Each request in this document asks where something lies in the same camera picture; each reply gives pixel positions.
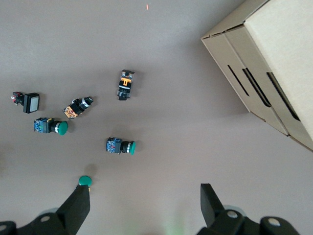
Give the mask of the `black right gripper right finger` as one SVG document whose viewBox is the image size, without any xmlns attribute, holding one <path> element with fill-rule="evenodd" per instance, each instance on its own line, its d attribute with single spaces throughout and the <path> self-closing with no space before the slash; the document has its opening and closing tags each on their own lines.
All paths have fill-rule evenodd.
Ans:
<svg viewBox="0 0 313 235">
<path fill-rule="evenodd" d="M 210 184 L 201 184 L 201 212 L 206 227 L 199 235 L 297 235 L 288 221 L 265 216 L 256 223 L 237 210 L 225 209 Z"/>
</svg>

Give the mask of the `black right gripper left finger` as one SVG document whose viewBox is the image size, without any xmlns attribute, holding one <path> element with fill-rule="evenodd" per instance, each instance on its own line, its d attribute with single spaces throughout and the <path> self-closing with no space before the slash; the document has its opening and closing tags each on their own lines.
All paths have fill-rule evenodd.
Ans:
<svg viewBox="0 0 313 235">
<path fill-rule="evenodd" d="M 56 212 L 44 213 L 17 228 L 14 221 L 2 221 L 2 235 L 75 235 L 90 211 L 89 187 L 78 185 Z"/>
</svg>

